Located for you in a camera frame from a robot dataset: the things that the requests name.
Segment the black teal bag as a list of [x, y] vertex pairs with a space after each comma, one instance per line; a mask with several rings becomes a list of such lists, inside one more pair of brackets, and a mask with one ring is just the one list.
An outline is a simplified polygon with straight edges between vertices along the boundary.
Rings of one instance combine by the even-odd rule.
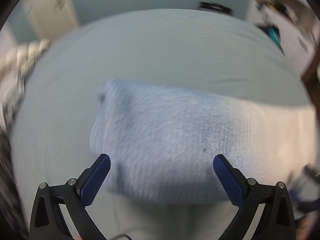
[[272, 41], [273, 43], [280, 49], [280, 51], [284, 54], [284, 51], [281, 47], [280, 41], [280, 32], [279, 29], [275, 25], [262, 25], [258, 24], [257, 27], [263, 31]]

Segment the dark plaid garment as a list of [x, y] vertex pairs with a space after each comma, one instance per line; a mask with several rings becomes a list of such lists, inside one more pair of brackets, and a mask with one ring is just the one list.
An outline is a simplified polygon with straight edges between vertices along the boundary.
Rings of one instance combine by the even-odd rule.
[[5, 134], [1, 134], [1, 239], [29, 239]]

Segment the brown wooden chair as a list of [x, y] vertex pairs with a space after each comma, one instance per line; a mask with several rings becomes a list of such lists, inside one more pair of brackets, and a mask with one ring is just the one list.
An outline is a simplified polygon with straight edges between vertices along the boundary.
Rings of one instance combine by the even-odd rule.
[[317, 120], [319, 121], [319, 49], [310, 63], [310, 66], [302, 76], [302, 81], [309, 94], [311, 102], [316, 109]]

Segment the white blue knit sweater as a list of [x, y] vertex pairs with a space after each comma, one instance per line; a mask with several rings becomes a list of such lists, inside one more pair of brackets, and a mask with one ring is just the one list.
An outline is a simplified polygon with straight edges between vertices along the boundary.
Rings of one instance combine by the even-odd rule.
[[89, 147], [106, 153], [108, 191], [165, 204], [225, 199], [213, 170], [222, 154], [264, 184], [296, 180], [318, 153], [315, 110], [126, 80], [107, 80]]

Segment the black box behind bed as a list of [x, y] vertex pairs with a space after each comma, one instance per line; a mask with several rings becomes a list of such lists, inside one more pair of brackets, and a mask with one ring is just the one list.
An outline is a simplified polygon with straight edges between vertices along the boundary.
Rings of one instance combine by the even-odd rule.
[[215, 13], [226, 14], [226, 15], [233, 14], [233, 10], [231, 8], [225, 7], [224, 5], [217, 4], [217, 3], [199, 2], [198, 9], [203, 11], [211, 11]]

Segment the white door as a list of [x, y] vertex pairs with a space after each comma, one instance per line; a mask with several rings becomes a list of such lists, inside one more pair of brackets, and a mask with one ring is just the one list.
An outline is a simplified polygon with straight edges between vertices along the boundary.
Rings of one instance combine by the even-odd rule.
[[40, 39], [55, 40], [80, 26], [72, 0], [22, 0], [22, 4]]

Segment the white puffer jacket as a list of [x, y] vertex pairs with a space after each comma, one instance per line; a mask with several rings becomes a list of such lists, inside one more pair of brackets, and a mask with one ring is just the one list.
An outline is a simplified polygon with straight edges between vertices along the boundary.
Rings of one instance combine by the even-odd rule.
[[1, 81], [9, 73], [25, 77], [35, 63], [49, 49], [51, 40], [42, 39], [20, 44], [1, 58]]

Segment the teal bed sheet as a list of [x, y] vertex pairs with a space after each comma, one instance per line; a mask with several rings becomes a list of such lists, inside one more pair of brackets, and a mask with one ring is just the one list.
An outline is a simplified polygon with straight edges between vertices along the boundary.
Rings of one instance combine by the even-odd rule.
[[[89, 147], [98, 90], [113, 79], [313, 107], [283, 53], [252, 24], [182, 9], [134, 11], [93, 22], [55, 41], [27, 82], [11, 134], [26, 219], [41, 182], [65, 183], [98, 157]], [[147, 202], [104, 184], [88, 211], [106, 237], [218, 239], [236, 207], [227, 196], [210, 204]]]

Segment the striped grey clothing pile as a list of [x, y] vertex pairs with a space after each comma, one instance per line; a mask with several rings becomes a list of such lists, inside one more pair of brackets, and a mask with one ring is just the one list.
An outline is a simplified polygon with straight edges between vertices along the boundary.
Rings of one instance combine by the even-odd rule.
[[4, 75], [1, 80], [1, 133], [9, 133], [24, 96], [24, 80], [14, 72]]

